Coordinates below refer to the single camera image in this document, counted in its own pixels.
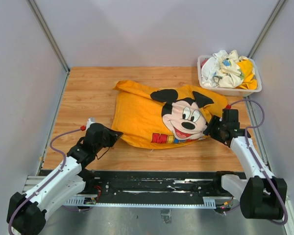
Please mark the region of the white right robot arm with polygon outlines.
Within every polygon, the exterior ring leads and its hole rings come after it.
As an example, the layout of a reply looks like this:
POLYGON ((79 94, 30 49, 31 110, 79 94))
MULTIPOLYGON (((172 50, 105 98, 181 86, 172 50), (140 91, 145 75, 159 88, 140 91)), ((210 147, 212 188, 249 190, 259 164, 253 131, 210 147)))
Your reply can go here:
POLYGON ((239 159, 246 181, 231 171, 218 171, 214 186, 239 200, 241 212, 248 219, 267 219, 284 225, 288 221, 285 206, 287 184, 277 178, 257 153, 248 129, 242 129, 239 112, 227 106, 222 116, 214 116, 205 134, 228 146, 239 159))

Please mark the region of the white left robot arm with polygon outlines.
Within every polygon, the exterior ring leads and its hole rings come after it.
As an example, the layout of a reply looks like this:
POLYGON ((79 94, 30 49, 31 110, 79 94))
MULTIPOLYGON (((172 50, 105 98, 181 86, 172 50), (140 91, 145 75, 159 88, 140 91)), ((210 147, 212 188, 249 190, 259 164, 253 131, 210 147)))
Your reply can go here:
POLYGON ((100 188, 95 175, 87 166, 97 159, 103 149, 110 149, 123 135, 91 120, 79 128, 81 137, 62 162, 40 183, 21 194, 11 196, 7 223, 11 235, 37 235, 44 228, 50 216, 69 199, 81 192, 100 188))

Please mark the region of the yellow pillowcase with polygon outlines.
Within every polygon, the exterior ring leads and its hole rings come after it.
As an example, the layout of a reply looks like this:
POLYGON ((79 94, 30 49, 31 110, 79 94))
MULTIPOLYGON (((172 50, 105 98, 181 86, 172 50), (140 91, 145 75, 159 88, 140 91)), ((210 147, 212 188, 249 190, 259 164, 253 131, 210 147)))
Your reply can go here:
POLYGON ((204 131, 213 116, 221 117, 228 104, 225 96, 186 85, 160 89, 131 80, 115 87, 112 129, 122 132, 129 145, 145 149, 168 149, 206 139, 204 131))

